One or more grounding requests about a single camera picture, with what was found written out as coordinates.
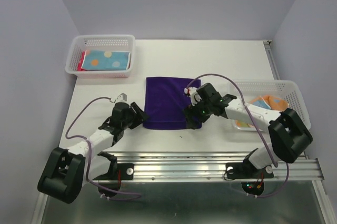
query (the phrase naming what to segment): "colorful towel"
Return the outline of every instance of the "colorful towel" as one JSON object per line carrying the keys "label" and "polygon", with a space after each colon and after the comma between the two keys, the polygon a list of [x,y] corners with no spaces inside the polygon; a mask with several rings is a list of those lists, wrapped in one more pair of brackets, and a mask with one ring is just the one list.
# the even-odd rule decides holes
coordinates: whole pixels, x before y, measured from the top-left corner
{"label": "colorful towel", "polygon": [[81,65],[82,70],[127,70],[130,63],[129,52],[107,52],[86,50]]}

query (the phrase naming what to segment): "black bracket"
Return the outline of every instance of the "black bracket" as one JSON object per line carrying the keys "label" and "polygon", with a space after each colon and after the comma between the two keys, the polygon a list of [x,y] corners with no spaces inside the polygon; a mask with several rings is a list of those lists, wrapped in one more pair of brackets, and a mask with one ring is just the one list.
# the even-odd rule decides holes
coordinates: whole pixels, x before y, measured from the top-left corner
{"label": "black bracket", "polygon": [[269,169],[268,167],[270,166],[267,166],[260,170],[255,169],[255,171],[247,171],[243,168],[243,166],[244,165],[242,162],[232,162],[230,164],[226,164],[226,172],[224,175],[227,176],[227,178],[225,179],[226,180],[250,179],[250,178],[258,179],[259,177],[261,178],[261,174],[263,174],[264,178],[274,177],[273,172],[269,173],[266,171],[266,169]]}

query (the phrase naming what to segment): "orange towel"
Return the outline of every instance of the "orange towel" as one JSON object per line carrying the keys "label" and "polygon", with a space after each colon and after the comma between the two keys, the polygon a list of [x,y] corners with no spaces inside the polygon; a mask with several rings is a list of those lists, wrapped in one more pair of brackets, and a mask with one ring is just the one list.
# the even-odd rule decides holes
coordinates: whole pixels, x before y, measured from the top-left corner
{"label": "orange towel", "polygon": [[[249,103],[253,104],[257,100],[263,98],[263,100],[270,106],[271,110],[277,110],[277,111],[285,111],[287,108],[289,108],[288,102],[286,102],[284,99],[281,99],[277,96],[273,95],[264,95],[264,96],[257,96],[255,99],[251,100]],[[235,121],[235,124],[240,128],[253,128],[254,126],[249,125],[247,123],[244,123],[242,121]]]}

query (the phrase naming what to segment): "screw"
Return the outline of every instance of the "screw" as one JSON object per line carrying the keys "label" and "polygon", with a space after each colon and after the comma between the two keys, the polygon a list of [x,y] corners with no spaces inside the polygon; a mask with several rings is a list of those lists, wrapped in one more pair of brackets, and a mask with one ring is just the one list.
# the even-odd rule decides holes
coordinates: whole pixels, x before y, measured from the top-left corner
{"label": "screw", "polygon": [[271,166],[267,166],[267,167],[265,168],[265,171],[266,171],[268,174],[271,174],[271,173],[273,173],[273,168],[272,168]]}
{"label": "screw", "polygon": [[132,175],[133,174],[133,169],[132,168],[127,168],[126,174]]}

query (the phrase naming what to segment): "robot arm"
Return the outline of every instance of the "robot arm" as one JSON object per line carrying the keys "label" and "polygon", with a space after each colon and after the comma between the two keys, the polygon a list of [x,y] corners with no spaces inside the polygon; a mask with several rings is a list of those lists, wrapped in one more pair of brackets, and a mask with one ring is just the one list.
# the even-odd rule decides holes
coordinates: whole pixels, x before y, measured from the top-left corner
{"label": "robot arm", "polygon": [[[185,110],[187,128],[195,129],[206,122],[211,115],[240,120],[251,124],[251,119],[240,99],[234,95],[221,96],[210,84],[198,89],[185,90],[190,96],[191,105]],[[293,163],[312,142],[312,136],[303,121],[293,109],[283,112],[267,110],[246,104],[259,129],[269,132],[271,144],[268,145],[274,160]],[[272,164],[266,147],[253,150],[241,163],[231,163],[229,179],[257,178],[261,170]]]}
{"label": "robot arm", "polygon": [[91,153],[86,141],[67,149],[57,147],[51,152],[37,185],[40,192],[66,203],[73,202],[87,183],[85,174],[89,157],[92,159],[89,179],[114,175],[117,158],[103,151],[115,145],[123,137],[125,129],[134,129],[148,119],[136,103],[129,105],[126,95],[122,96],[122,99],[117,98],[111,116],[88,137]]}

